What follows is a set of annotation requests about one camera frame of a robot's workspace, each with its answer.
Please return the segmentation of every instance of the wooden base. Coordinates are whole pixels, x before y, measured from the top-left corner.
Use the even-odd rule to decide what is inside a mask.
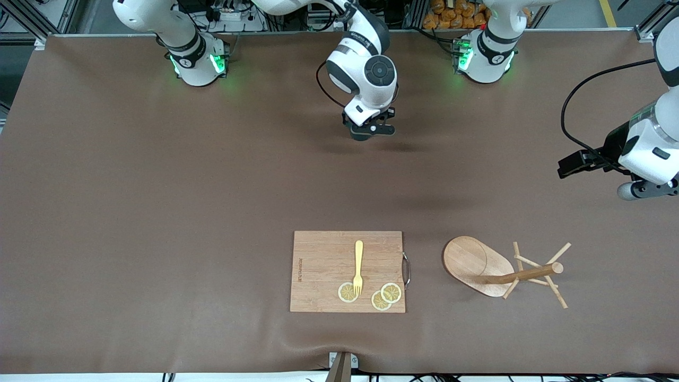
[[[501,297],[511,287],[490,283],[493,277],[514,272],[504,256],[469,236],[452,239],[443,251],[446,270],[456,279],[491,297]]]

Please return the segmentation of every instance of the lemon slice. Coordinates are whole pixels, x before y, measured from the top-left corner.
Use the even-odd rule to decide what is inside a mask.
[[[337,295],[339,296],[339,299],[344,302],[354,302],[358,298],[358,296],[354,293],[354,284],[352,283],[344,283],[340,285],[339,289],[337,290]]]
[[[378,311],[383,312],[383,311],[391,308],[391,304],[386,302],[382,298],[382,294],[380,293],[379,290],[377,292],[373,293],[373,297],[371,298],[371,300],[373,302],[373,308],[377,309]]]
[[[380,290],[382,300],[388,304],[396,304],[401,299],[401,287],[394,283],[386,283]]]

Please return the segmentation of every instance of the yellow fork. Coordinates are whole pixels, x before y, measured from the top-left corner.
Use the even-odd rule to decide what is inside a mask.
[[[361,295],[363,278],[361,277],[361,262],[363,261],[363,242],[356,240],[356,275],[354,276],[354,294]]]

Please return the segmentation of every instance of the brown table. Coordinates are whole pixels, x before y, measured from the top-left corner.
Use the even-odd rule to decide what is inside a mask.
[[[397,135],[348,138],[314,71],[340,36],[241,37],[226,80],[190,88],[152,38],[50,38],[1,142],[0,372],[315,369],[679,372],[678,199],[559,180],[568,91],[653,55],[632,32],[527,33],[482,86],[433,41],[395,33]],[[348,99],[324,83],[342,101]],[[567,123],[591,145],[665,91],[652,65],[607,75]],[[290,313],[294,230],[402,230],[407,313]],[[489,298],[443,269],[471,235],[536,261],[549,289]]]

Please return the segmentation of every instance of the yellow line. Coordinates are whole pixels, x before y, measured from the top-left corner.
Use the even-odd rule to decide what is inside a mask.
[[[608,0],[599,0],[599,4],[601,5],[601,10],[604,11],[604,18],[606,19],[608,28],[618,27],[617,24],[615,24],[613,11],[610,10],[610,4],[608,3]]]

